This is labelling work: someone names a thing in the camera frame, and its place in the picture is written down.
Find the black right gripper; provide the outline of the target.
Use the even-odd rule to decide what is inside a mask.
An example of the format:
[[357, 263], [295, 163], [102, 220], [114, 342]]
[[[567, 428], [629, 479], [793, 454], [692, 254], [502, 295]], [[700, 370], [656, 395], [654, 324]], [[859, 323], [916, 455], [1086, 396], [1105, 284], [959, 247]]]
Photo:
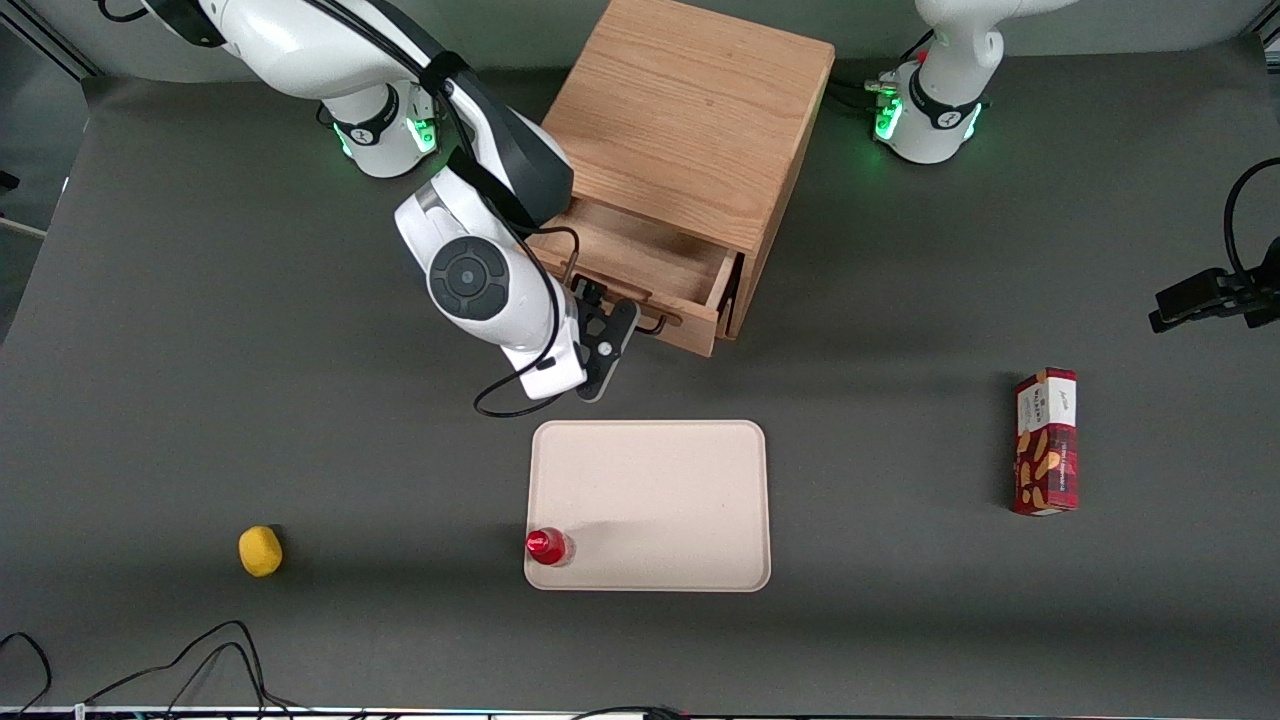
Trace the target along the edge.
[[573, 279], [571, 292], [579, 306], [579, 346], [586, 352], [586, 380], [577, 387], [577, 396], [594, 404], [604, 396], [637, 329], [640, 309], [632, 300], [621, 299], [607, 313], [603, 305], [608, 288], [593, 279]]

